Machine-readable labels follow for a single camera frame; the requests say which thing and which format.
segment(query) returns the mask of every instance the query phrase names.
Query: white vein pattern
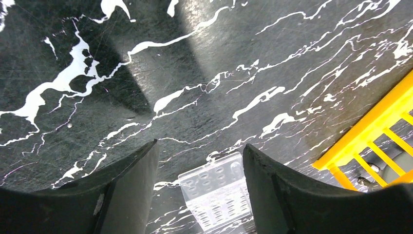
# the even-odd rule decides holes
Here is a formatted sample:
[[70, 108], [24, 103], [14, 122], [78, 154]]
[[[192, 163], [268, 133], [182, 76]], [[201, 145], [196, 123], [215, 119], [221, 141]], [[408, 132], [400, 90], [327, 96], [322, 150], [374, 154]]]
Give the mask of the white vein pattern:
[[9, 14], [8, 8], [12, 7], [16, 3], [14, 0], [1, 0], [1, 12], [0, 12], [0, 33], [6, 27], [5, 19]]
[[50, 41], [49, 37], [46, 37], [44, 40], [42, 40], [42, 42], [44, 42], [44, 43], [46, 43], [46, 44], [48, 44], [48, 45], [50, 46], [50, 48], [52, 49], [53, 54], [55, 55], [56, 60], [57, 60], [58, 58], [57, 58], [57, 55], [56, 55], [56, 49], [55, 49], [55, 47], [53, 46], [52, 42]]
[[[11, 7], [12, 5], [5, 5], [5, 2], [6, 1], [2, 1], [3, 12], [1, 13], [1, 26], [3, 28], [4, 16], [7, 15], [7, 7]], [[316, 55], [319, 52], [331, 50], [332, 52], [329, 54], [328, 58], [320, 63], [314, 64], [311, 69], [309, 69], [304, 74], [301, 74], [297, 78], [297, 82], [294, 85], [292, 85], [291, 87], [274, 85], [272, 87], [262, 88], [261, 92], [259, 94], [256, 94], [255, 97], [244, 100], [244, 102], [239, 105], [236, 111], [228, 113], [228, 117], [224, 121], [224, 124], [222, 126], [217, 126], [216, 129], [211, 129], [209, 133], [206, 133], [199, 138], [181, 138], [180, 136], [160, 138], [160, 141], [179, 144], [184, 148], [179, 152], [167, 153], [166, 157], [162, 158], [160, 161], [160, 168], [162, 168], [165, 163], [174, 160], [176, 157], [179, 157], [182, 154], [210, 146], [211, 143], [214, 142], [220, 134], [225, 133], [232, 128], [238, 128], [240, 125], [244, 124], [243, 121], [240, 120], [240, 118], [242, 118], [245, 113], [254, 112], [254, 110], [256, 110], [257, 108], [265, 108], [266, 105], [273, 105], [277, 102], [278, 98], [287, 97], [289, 94], [295, 94], [295, 97], [298, 97], [297, 100], [291, 103], [290, 111], [283, 113], [270, 113], [273, 114], [271, 117], [272, 121], [264, 123], [259, 132], [251, 132], [248, 135], [235, 140], [232, 145], [228, 145], [224, 149], [215, 149], [214, 151], [211, 151], [209, 155], [206, 156], [206, 162], [213, 163], [215, 157], [221, 154], [227, 154], [234, 150], [238, 150], [244, 147], [245, 143], [250, 141], [254, 141], [254, 144], [261, 150], [267, 149], [268, 145], [274, 142], [274, 139], [295, 139], [296, 137], [299, 137], [295, 144], [306, 144], [306, 137], [314, 137], [321, 134], [320, 132], [322, 130], [322, 127], [315, 126], [315, 124], [319, 122], [319, 119], [323, 119], [325, 124], [327, 122], [333, 122], [334, 119], [337, 119], [342, 115], [341, 113], [338, 115], [331, 115], [331, 113], [328, 112], [329, 109], [341, 111], [346, 105], [350, 104], [349, 102], [344, 101], [343, 93], [346, 92], [347, 94], [348, 92], [351, 93], [352, 91], [357, 89], [363, 89], [370, 83], [383, 77], [385, 74], [394, 71], [396, 68], [402, 67], [412, 59], [413, 41], [409, 41], [409, 39], [412, 38], [413, 19], [402, 27], [386, 29], [374, 36], [365, 37], [363, 34], [349, 35], [352, 29], [360, 28], [361, 26], [370, 23], [372, 20], [379, 19], [388, 15], [388, 13], [391, 12], [399, 2], [400, 0], [365, 0], [352, 8], [350, 11], [344, 12], [341, 19], [336, 23], [334, 28], [326, 30], [317, 40], [308, 41], [294, 53], [283, 57], [280, 62], [274, 64], [262, 64], [262, 62], [260, 62], [260, 60], [262, 59], [254, 58], [254, 62], [250, 65], [248, 65], [249, 63], [244, 63], [233, 68], [228, 68], [227, 71], [218, 72], [214, 77], [211, 77], [211, 80], [206, 84], [199, 83], [184, 85], [179, 90], [165, 95], [164, 97], [159, 97], [153, 106], [153, 111], [156, 113], [155, 117], [153, 117], [149, 122], [144, 123], [128, 122], [125, 125], [111, 132], [108, 132], [105, 136], [102, 137], [98, 150], [93, 150], [84, 159], [73, 162], [73, 166], [70, 169], [66, 170], [63, 173], [62, 177], [52, 184], [52, 187], [56, 188], [74, 179], [90, 175], [99, 167], [102, 161], [110, 157], [108, 150], [113, 149], [114, 147], [122, 144], [125, 141], [134, 139], [134, 136], [138, 136], [144, 131], [149, 131], [154, 124], [164, 118], [168, 118], [169, 116], [180, 113], [188, 107], [196, 108], [198, 104], [200, 104], [200, 98], [203, 96], [213, 96], [217, 92], [224, 92], [227, 95], [233, 95], [236, 91], [256, 85], [254, 81], [259, 80], [260, 75], [264, 71], [277, 69], [283, 64], [288, 64], [289, 62], [300, 59], [300, 57], [303, 57], [305, 55]], [[169, 7], [172, 8], [173, 11], [168, 9], [167, 13], [171, 17], [174, 17], [174, 8], [177, 3], [177, 0], [172, 0], [170, 3]], [[241, 3], [243, 7], [250, 7], [253, 4], [254, 3], [248, 3], [247, 1]], [[285, 22], [291, 17], [302, 16], [302, 19], [304, 21], [317, 20], [319, 19], [319, 17], [323, 16], [324, 11], [326, 11], [327, 8], [332, 4], [333, 1], [331, 0], [325, 1], [317, 8], [315, 13], [311, 15], [304, 11], [291, 12], [276, 19], [273, 22], [270, 22], [270, 24], [263, 27], [262, 30], [254, 32], [253, 34], [256, 34], [258, 36], [269, 33], [271, 32], [271, 30], [276, 29], [279, 24]], [[79, 29], [77, 28], [76, 24], [78, 19], [73, 19], [73, 25], [76, 28], [75, 36], [79, 39], [79, 43], [73, 46], [70, 52], [70, 55], [73, 58], [72, 63], [68, 67], [63, 69], [54, 81], [43, 83], [40, 86], [36, 87], [32, 92], [30, 92], [26, 97], [26, 103], [23, 107], [15, 111], [0, 112], [0, 117], [3, 114], [11, 113], [18, 117], [27, 119], [36, 128], [36, 131], [28, 132], [25, 136], [21, 136], [19, 138], [9, 139], [6, 142], [1, 142], [0, 146], [6, 147], [8, 145], [15, 144], [18, 141], [27, 140], [32, 136], [40, 135], [40, 142], [35, 143], [32, 148], [27, 149], [27, 152], [22, 152], [23, 155], [38, 154], [42, 146], [47, 144], [47, 142], [44, 141], [44, 136], [47, 134], [53, 134], [61, 127], [67, 126], [70, 123], [73, 115], [76, 115], [77, 107], [82, 104], [84, 98], [87, 98], [87, 96], [92, 93], [93, 86], [114, 77], [120, 67], [127, 66], [133, 61], [133, 55], [136, 55], [150, 47], [170, 46], [199, 33], [205, 28], [214, 27], [214, 23], [220, 18], [220, 13], [223, 11], [231, 10], [235, 7], [235, 5], [236, 2], [234, 1], [231, 6], [225, 6], [217, 9], [212, 18], [203, 22], [199, 22], [194, 31], [184, 36], [163, 43], [145, 41], [137, 44], [132, 50], [126, 53], [129, 58], [127, 62], [118, 64], [110, 75], [101, 77], [97, 74], [96, 71], [96, 66], [99, 64], [99, 61], [96, 60], [93, 60], [88, 72], [85, 73], [85, 68], [87, 67], [87, 65], [84, 61], [87, 58], [93, 59], [93, 57], [85, 56], [82, 54], [83, 50], [89, 50], [89, 45], [79, 35]], [[96, 23], [103, 23], [104, 21], [109, 20], [116, 6], [121, 7], [121, 9], [128, 15], [129, 19], [131, 19], [127, 6], [123, 3], [123, 1], [102, 0], [101, 8], [102, 12], [106, 16], [102, 19], [91, 20]], [[388, 39], [389, 35], [400, 35], [400, 37], [397, 41], [390, 41]], [[335, 45], [334, 48], [332, 48], [331, 45], [333, 43], [336, 43], [338, 40], [341, 40], [340, 45]], [[50, 45], [54, 54], [56, 55], [53, 45], [51, 43], [48, 43], [50, 42], [50, 40], [45, 40], [44, 42]], [[388, 66], [384, 69], [382, 67], [376, 67], [375, 62], [379, 61], [379, 59], [385, 53], [393, 54], [394, 62], [389, 63]], [[349, 80], [347, 84], [345, 84], [339, 91], [331, 89], [331, 87], [333, 87], [336, 82], [340, 81], [340, 78], [344, 73], [351, 70], [360, 61], [366, 60], [370, 61], [370, 64], [366, 67], [366, 72], [364, 74], [358, 77], [354, 77], [353, 80]], [[235, 74], [242, 74], [242, 80], [239, 82], [226, 82], [234, 77]], [[314, 74], [318, 74], [316, 76], [317, 79], [310, 80], [311, 77], [314, 77]], [[74, 91], [69, 86], [70, 81], [72, 81], [79, 75], [93, 78], [86, 84], [85, 92]], [[310, 81], [312, 85], [307, 90], [302, 92], [302, 90], [300, 89], [301, 85], [305, 82]], [[61, 108], [62, 101], [64, 99], [79, 97], [81, 98], [81, 101], [74, 102], [74, 110], [68, 116], [65, 123], [62, 123], [53, 131], [43, 132], [38, 128], [35, 122], [35, 118], [38, 114], [39, 107], [45, 104], [45, 100], [41, 97], [41, 94], [47, 89], [54, 89], [59, 92], [71, 93], [70, 95], [62, 95], [61, 99], [56, 104], [56, 108], [51, 112]], [[188, 103], [171, 108], [171, 103], [174, 103], [185, 94], [193, 91], [199, 92], [200, 95], [194, 97], [193, 100], [189, 101]], [[371, 104], [366, 104], [360, 110], [354, 111], [355, 114], [353, 116], [350, 116], [349, 119], [346, 119], [340, 123], [335, 123], [335, 125], [360, 118], [363, 111], [368, 110], [368, 108], [370, 107]], [[119, 137], [127, 129], [133, 129], [133, 133]], [[338, 136], [338, 133], [332, 133], [321, 141], [312, 145], [308, 145], [308, 150], [306, 152], [301, 152], [294, 160], [301, 160], [301, 158], [303, 158], [305, 155], [320, 147], [321, 149], [323, 149], [320, 151], [324, 152], [328, 147], [328, 145], [325, 145], [325, 143], [330, 142], [331, 139], [334, 139]], [[91, 162], [92, 159], [94, 159], [93, 162], [95, 164], [91, 165], [90, 168], [86, 167], [86, 164]], [[294, 160], [284, 162], [284, 164], [289, 165]], [[314, 170], [311, 169], [311, 166], [309, 164], [306, 164], [307, 162], [308, 160], [304, 161], [304, 166], [298, 169], [300, 172], [308, 175], [318, 176], [319, 178], [324, 178], [326, 176], [326, 174], [314, 172]], [[15, 172], [21, 167], [23, 166], [16, 167], [16, 169], [10, 171], [6, 176], [4, 176], [2, 185], [5, 183], [5, 180], [11, 173]], [[159, 196], [162, 190], [165, 190], [167, 188], [178, 189], [178, 186], [179, 182], [176, 178], [171, 179], [170, 181], [158, 181], [154, 186], [155, 196]], [[169, 211], [164, 215], [157, 217], [156, 219], [150, 220], [148, 222], [148, 227], [156, 227], [153, 228], [154, 231], [152, 233], [167, 234], [181, 232], [182, 230], [187, 230], [196, 225], [196, 221], [194, 221], [194, 219], [191, 217], [192, 215], [190, 211], [185, 206], [182, 206], [176, 210]], [[238, 233], [237, 228], [245, 223], [248, 223], [249, 221], [251, 221], [251, 219], [252, 218], [250, 217], [236, 221], [223, 230], [217, 231], [217, 233]]]

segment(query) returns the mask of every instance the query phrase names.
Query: scratched surface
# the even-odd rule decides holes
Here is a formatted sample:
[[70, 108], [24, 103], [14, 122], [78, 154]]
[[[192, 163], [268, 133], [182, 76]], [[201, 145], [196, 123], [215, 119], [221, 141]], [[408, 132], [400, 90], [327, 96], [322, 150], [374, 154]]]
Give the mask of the scratched surface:
[[157, 138], [147, 233], [202, 233], [177, 176], [247, 142], [336, 184], [311, 163], [413, 67], [411, 0], [1, 4], [1, 186], [56, 188]]

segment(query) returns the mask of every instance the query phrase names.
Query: yellow plastic grate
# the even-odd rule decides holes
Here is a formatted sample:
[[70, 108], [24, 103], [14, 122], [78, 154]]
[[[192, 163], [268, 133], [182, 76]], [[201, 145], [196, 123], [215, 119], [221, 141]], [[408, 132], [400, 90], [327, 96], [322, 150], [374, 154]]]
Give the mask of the yellow plastic grate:
[[[404, 119], [413, 125], [409, 111], [413, 109], [413, 71], [394, 87], [376, 106], [373, 107], [348, 133], [346, 133], [319, 160], [313, 163], [318, 170], [329, 170], [346, 189], [356, 190], [346, 175], [338, 167], [355, 159], [382, 187], [397, 183], [413, 182], [413, 170], [405, 172], [373, 142], [385, 134], [403, 150], [413, 156], [413, 148], [390, 130], [395, 123]], [[374, 151], [400, 177], [387, 184], [359, 155], [365, 148]]]

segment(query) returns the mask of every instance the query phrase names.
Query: transparent plastic block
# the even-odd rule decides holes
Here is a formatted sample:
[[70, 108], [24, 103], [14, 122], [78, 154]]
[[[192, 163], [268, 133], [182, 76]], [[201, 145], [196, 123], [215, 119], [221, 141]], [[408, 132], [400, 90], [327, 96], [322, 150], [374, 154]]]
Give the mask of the transparent plastic block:
[[242, 156], [236, 152], [178, 176], [185, 203], [204, 232], [251, 214]]

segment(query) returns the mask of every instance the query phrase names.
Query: marble floor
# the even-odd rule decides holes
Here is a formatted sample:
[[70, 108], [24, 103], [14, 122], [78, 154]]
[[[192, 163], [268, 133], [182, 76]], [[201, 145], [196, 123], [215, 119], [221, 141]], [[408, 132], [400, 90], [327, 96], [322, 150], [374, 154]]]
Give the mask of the marble floor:
[[0, 185], [60, 187], [156, 138], [148, 234], [203, 233], [177, 177], [246, 143], [337, 185], [311, 163], [413, 68], [411, 0], [1, 4]]

